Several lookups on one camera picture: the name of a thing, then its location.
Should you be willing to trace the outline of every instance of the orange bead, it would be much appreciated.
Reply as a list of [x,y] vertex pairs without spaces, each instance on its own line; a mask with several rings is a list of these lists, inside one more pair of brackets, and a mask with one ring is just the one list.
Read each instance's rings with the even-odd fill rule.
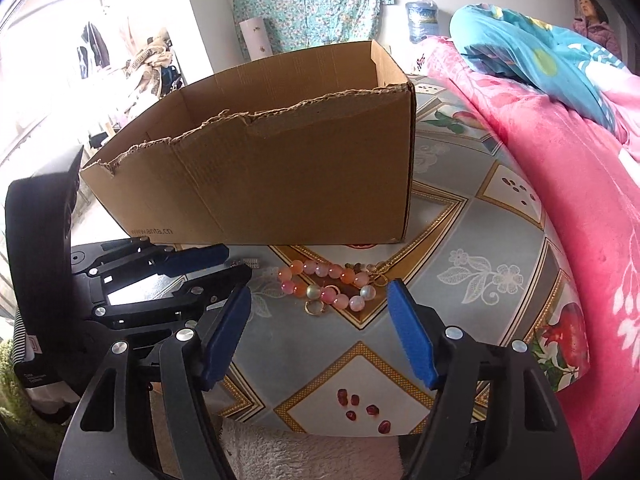
[[302,274],[303,264],[300,260],[293,260],[289,268],[293,274]]
[[296,298],[304,298],[306,296],[306,283],[300,280],[294,280],[293,295]]
[[356,273],[353,272],[353,269],[344,269],[344,272],[340,276],[340,281],[345,285],[350,285],[353,283],[353,280],[356,279]]

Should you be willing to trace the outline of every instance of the pink bead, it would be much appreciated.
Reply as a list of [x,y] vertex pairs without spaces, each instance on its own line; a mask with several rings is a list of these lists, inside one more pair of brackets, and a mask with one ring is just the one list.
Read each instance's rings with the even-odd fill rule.
[[293,260],[289,265],[289,269],[291,269],[292,274],[302,274],[302,262],[300,260]]
[[354,312],[359,312],[364,308],[364,298],[362,296],[354,296],[349,300],[349,307]]
[[344,269],[340,265],[331,264],[329,266],[329,277],[333,278],[334,280],[338,280],[343,272]]
[[369,275],[366,272],[359,272],[356,274],[356,277],[353,279],[353,285],[358,288],[362,288],[365,285],[369,284]]
[[288,282],[293,277],[293,273],[289,267],[280,267],[278,269],[278,279],[281,282]]
[[329,265],[327,264],[317,264],[316,265],[316,276],[320,278],[326,278],[329,273]]
[[353,272],[353,269],[344,269],[342,274],[340,275],[340,281],[345,285],[350,285],[353,283],[353,280],[356,279],[356,273]]
[[291,280],[287,281],[287,282],[282,282],[282,291],[285,294],[293,294],[293,291],[296,288],[296,284],[293,283]]
[[344,310],[349,306],[349,297],[346,294],[338,294],[334,300],[334,307],[338,310]]
[[338,296],[335,289],[332,286],[326,286],[322,288],[320,293],[320,301],[326,304],[334,304],[335,298]]
[[316,264],[315,261],[307,260],[303,266],[305,274],[309,274],[309,275],[315,274],[317,265],[318,264]]

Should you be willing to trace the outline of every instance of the dark jacket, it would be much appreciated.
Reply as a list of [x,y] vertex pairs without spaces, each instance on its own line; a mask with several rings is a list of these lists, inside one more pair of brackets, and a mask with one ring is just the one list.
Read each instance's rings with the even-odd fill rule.
[[620,51],[620,46],[618,46],[618,40],[611,27],[609,27],[609,23],[598,23],[587,27],[584,18],[576,18],[574,20],[574,31],[603,46],[618,59],[622,60],[622,52]]

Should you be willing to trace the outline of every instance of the gold diamond pattern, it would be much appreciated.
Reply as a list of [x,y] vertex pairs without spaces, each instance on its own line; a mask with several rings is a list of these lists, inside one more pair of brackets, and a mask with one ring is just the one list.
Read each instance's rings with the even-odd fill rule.
[[217,415],[228,416],[244,422],[264,408],[264,404],[235,364],[231,363],[221,386],[231,394],[236,402],[218,412]]
[[482,186],[480,186],[480,189],[478,190],[478,193],[476,193],[476,198],[479,198],[480,200],[484,200],[485,202],[488,202],[489,204],[497,205],[498,207],[501,207],[502,209],[506,209],[507,211],[511,211],[512,213],[518,215],[520,218],[524,218],[527,222],[530,222],[531,224],[535,225],[541,231],[544,231],[544,229],[545,229],[545,219],[546,219],[546,213],[545,213],[545,209],[544,208],[542,208],[542,211],[540,213],[540,222],[538,222],[536,219],[534,219],[534,218],[530,217],[529,215],[523,213],[522,211],[514,208],[513,206],[511,206],[509,204],[505,204],[504,202],[501,202],[500,200],[496,200],[495,198],[492,198],[492,197],[487,196],[487,195],[484,194],[484,192],[486,191],[487,187],[491,183],[491,180],[494,177],[495,172],[498,170],[498,168],[500,166],[504,166],[504,165],[501,164],[498,160],[496,160],[494,162],[494,164],[492,165],[491,169],[489,170],[489,173],[486,174],[486,177],[484,178],[484,182],[482,183]]
[[[443,204],[445,208],[417,237],[384,262],[380,271],[389,281],[401,278],[407,283],[415,275],[433,254],[433,251],[446,236],[447,232],[449,232],[466,203],[466,198],[462,196],[437,189],[436,187],[415,180],[412,185],[412,196]],[[288,264],[293,260],[305,259],[328,264],[332,263],[306,246],[271,246],[271,249]],[[340,290],[348,296],[353,296],[358,293],[358,290],[354,286],[345,286],[340,280],[307,275],[303,275],[301,278],[309,284],[317,283],[321,286],[337,285]],[[337,312],[357,329],[362,330],[373,321],[385,307],[386,290],[384,287],[377,287],[376,297],[372,301],[367,301],[363,311],[352,312],[350,309],[345,309],[337,310]]]

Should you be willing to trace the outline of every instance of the pomegranate seed print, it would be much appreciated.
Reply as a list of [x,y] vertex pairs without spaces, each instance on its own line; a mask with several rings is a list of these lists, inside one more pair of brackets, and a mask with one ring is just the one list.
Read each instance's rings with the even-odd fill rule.
[[378,426],[378,433],[386,435],[389,431],[391,431],[391,422],[388,420],[380,422],[380,425]]
[[346,406],[349,403],[349,399],[347,398],[347,390],[341,388],[338,390],[338,402],[340,402],[341,406]]

